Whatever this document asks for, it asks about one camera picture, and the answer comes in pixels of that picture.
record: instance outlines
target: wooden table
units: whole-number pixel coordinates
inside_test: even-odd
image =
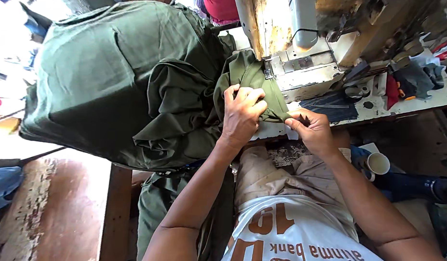
[[[0,222],[0,261],[126,260],[131,170],[63,149],[23,172]]]

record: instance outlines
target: finger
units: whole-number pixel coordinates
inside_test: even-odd
[[[267,102],[260,101],[252,106],[252,109],[257,113],[257,116],[260,116],[267,109]]]
[[[238,103],[243,102],[252,90],[254,89],[251,87],[240,87],[234,100]]]
[[[264,97],[265,97],[265,92],[262,88],[254,89],[248,94],[248,96],[246,97],[244,102],[246,104],[248,104],[249,106],[253,106],[259,98],[264,98]]]
[[[302,119],[304,119],[307,116],[311,120],[317,119],[321,115],[319,113],[315,113],[313,111],[310,111],[310,110],[307,110],[304,108],[299,108],[297,110],[289,111],[288,114],[295,119],[300,119],[301,116],[302,116]]]
[[[304,124],[293,118],[286,119],[284,124],[288,125],[292,130],[297,131],[301,137],[306,131],[309,130],[309,128],[305,127]]]
[[[230,87],[228,87],[224,92],[223,92],[223,96],[225,98],[225,104],[228,104],[229,102],[233,101],[233,93],[235,91],[238,91],[238,89],[240,88],[240,84],[237,85],[232,85]]]

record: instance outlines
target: man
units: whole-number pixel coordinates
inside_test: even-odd
[[[199,229],[225,170],[250,140],[267,108],[261,89],[224,92],[223,132],[214,150],[173,202],[143,260],[196,260]],[[313,155],[276,169],[264,147],[245,150],[237,175],[238,220],[222,260],[381,260],[358,243],[354,221],[385,260],[443,260],[393,205],[350,163],[348,137],[333,135],[325,115],[299,109],[285,124]],[[305,127],[297,119],[307,116]]]

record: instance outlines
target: forearm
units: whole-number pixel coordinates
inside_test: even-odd
[[[412,224],[339,151],[325,162],[333,171],[354,220],[377,245],[419,236]]]
[[[207,160],[171,205],[160,227],[199,230],[220,191],[225,171],[238,151],[222,140],[217,141]]]

